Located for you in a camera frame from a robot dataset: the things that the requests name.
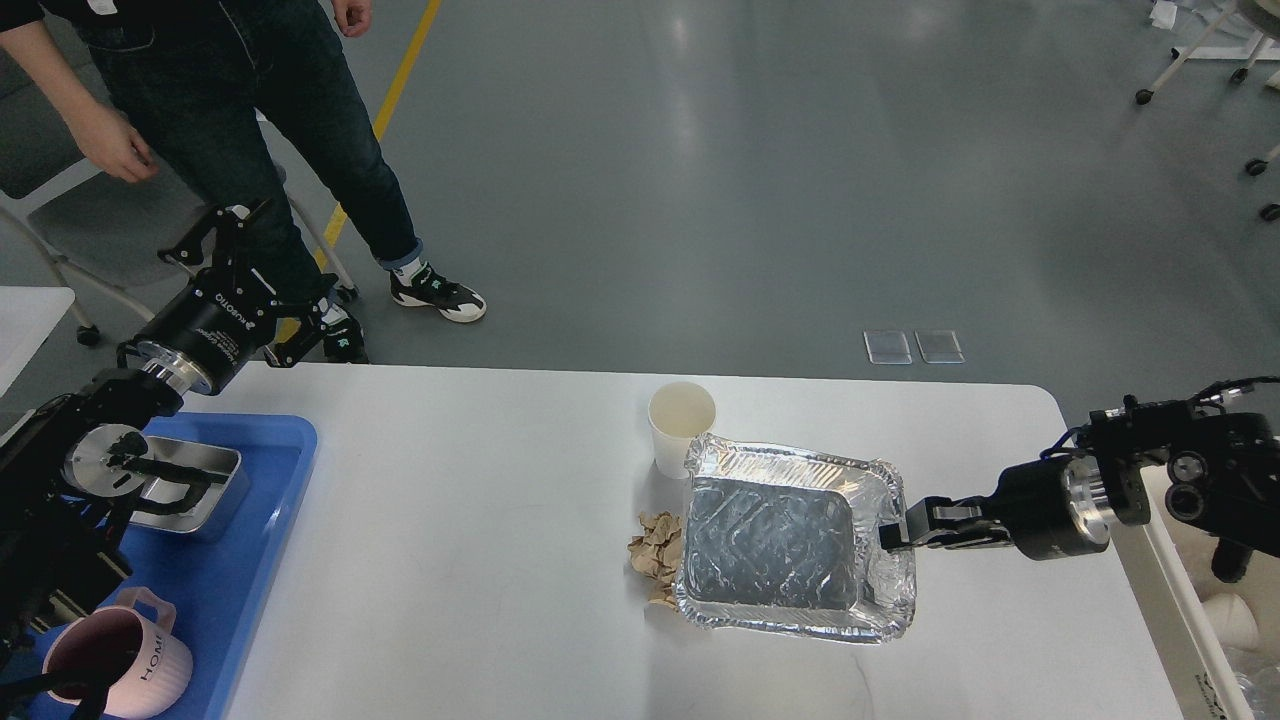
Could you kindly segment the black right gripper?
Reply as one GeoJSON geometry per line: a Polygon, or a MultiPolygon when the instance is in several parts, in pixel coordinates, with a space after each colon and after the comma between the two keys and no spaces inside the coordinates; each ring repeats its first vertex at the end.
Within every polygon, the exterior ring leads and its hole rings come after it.
{"type": "Polygon", "coordinates": [[[911,539],[901,527],[879,527],[879,546],[900,550],[1012,547],[1036,561],[1102,553],[1114,519],[1097,461],[1052,456],[1005,469],[992,495],[928,496],[905,514],[908,530],[937,530],[911,539]],[[1002,527],[1004,530],[987,530],[1002,527]]]}

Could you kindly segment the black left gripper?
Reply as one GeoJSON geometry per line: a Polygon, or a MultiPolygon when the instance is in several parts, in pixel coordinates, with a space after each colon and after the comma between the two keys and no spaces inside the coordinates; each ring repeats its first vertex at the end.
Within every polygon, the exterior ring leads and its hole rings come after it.
{"type": "Polygon", "coordinates": [[[120,369],[140,369],[178,395],[214,396],[262,348],[270,366],[294,366],[316,345],[329,363],[351,363],[351,315],[328,299],[280,301],[243,252],[243,237],[269,205],[211,208],[173,246],[157,251],[160,261],[191,281],[118,345],[120,369]],[[279,319],[296,319],[298,328],[271,343],[279,319]]]}

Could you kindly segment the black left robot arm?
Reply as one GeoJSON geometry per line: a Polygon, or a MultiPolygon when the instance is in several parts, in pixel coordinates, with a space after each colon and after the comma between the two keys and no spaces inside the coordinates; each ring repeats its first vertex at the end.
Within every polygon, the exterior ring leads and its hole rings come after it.
{"type": "Polygon", "coordinates": [[[241,251],[261,208],[214,208],[160,258],[195,274],[119,352],[119,365],[59,395],[3,441],[3,716],[120,719],[125,685],[61,670],[74,624],[142,589],[177,606],[174,641],[131,659],[195,656],[164,719],[223,719],[236,693],[317,447],[300,416],[197,414],[257,352],[293,366],[323,337],[323,277],[288,304],[241,251]]]}

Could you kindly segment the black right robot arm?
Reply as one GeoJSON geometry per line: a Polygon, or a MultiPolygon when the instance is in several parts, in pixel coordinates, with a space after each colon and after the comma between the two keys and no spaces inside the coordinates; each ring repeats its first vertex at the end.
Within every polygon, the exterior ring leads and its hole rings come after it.
{"type": "Polygon", "coordinates": [[[1215,382],[1188,398],[1093,411],[1037,460],[1006,468],[991,495],[931,496],[878,529],[888,552],[1012,546],[1036,561],[1106,551],[1116,525],[1153,519],[1142,473],[1162,468],[1170,518],[1217,541],[1210,568],[1239,582],[1254,553],[1276,556],[1279,448],[1268,419],[1230,413],[1275,375],[1215,382]]]}

